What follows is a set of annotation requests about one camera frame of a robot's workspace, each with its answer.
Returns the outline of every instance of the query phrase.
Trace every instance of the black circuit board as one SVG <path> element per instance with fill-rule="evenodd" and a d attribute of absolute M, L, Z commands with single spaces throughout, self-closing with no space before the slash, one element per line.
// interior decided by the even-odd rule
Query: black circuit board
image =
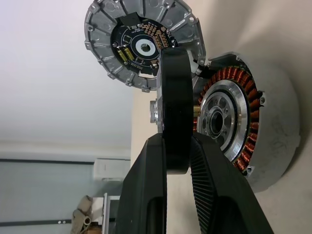
<path fill-rule="evenodd" d="M 155 76 L 160 51 L 177 46 L 177 42 L 160 23 L 137 15 L 135 17 L 135 25 L 123 24 L 127 22 L 126 19 L 118 20 L 111 36 L 112 50 L 127 69 Z"/>

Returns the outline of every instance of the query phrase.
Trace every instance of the mounting bolt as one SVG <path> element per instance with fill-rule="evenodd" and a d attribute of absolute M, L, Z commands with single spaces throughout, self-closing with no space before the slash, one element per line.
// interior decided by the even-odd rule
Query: mounting bolt
<path fill-rule="evenodd" d="M 264 98 L 264 97 L 261 97 L 261 98 L 260 98 L 260 104 L 263 105 L 264 103 L 265 103 L 265 98 Z"/>

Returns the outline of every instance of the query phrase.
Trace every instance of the electronic component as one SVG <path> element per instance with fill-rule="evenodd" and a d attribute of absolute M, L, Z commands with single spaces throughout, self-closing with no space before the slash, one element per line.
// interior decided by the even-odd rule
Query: electronic component
<path fill-rule="evenodd" d="M 121 59 L 124 61 L 124 62 L 127 62 L 127 58 L 126 56 L 124 55 L 124 53 L 121 51 L 121 50 L 117 50 L 119 56 L 121 57 Z"/>
<path fill-rule="evenodd" d="M 135 59 L 135 57 L 133 57 L 133 55 L 131 54 L 131 51 L 128 48 L 125 48 L 124 51 L 126 52 L 128 58 L 130 60 L 134 60 Z"/>

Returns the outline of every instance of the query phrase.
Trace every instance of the hole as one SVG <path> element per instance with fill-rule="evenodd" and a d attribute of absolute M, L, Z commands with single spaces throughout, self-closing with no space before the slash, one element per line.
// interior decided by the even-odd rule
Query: hole
<path fill-rule="evenodd" d="M 141 49 L 144 51 L 144 52 L 149 52 L 151 50 L 151 47 L 144 43 L 144 44 L 141 44 Z"/>
<path fill-rule="evenodd" d="M 220 112 L 215 112 L 211 118 L 211 131 L 213 134 L 219 134 L 223 127 L 223 116 Z"/>
<path fill-rule="evenodd" d="M 226 106 L 226 100 L 224 98 L 221 98 L 219 102 L 219 107 L 223 109 Z"/>
<path fill-rule="evenodd" d="M 232 117 L 231 116 L 227 116 L 224 120 L 224 125 L 227 127 L 227 128 L 230 128 L 231 127 L 231 124 L 232 124 Z"/>
<path fill-rule="evenodd" d="M 260 98 L 260 104 L 262 105 L 264 103 L 265 103 L 265 98 L 264 97 Z"/>
<path fill-rule="evenodd" d="M 84 220 L 84 224 L 89 225 L 91 223 L 91 219 L 90 218 L 86 218 Z"/>
<path fill-rule="evenodd" d="M 210 110 L 211 108 L 213 108 L 214 107 L 214 105 L 215 105 L 215 101 L 210 101 L 209 103 L 208 103 L 208 110 Z"/>

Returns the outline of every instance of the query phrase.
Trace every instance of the white wall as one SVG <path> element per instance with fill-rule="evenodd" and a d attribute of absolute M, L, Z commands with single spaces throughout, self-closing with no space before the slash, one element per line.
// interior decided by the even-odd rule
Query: white wall
<path fill-rule="evenodd" d="M 91 3 L 0 2 L 0 157 L 54 159 L 42 151 L 49 148 L 73 160 L 62 149 L 77 147 L 78 160 L 130 157 L 133 89 L 108 78 L 85 49 Z M 28 154 L 14 153 L 26 145 Z"/>
<path fill-rule="evenodd" d="M 122 189 L 122 182 L 94 181 L 93 165 L 0 162 L 0 178 L 0 223 L 71 219 L 83 196 L 120 195 Z M 110 217 L 116 214 L 117 207 L 111 207 Z M 0 234 L 65 234 L 70 229 L 0 227 Z"/>

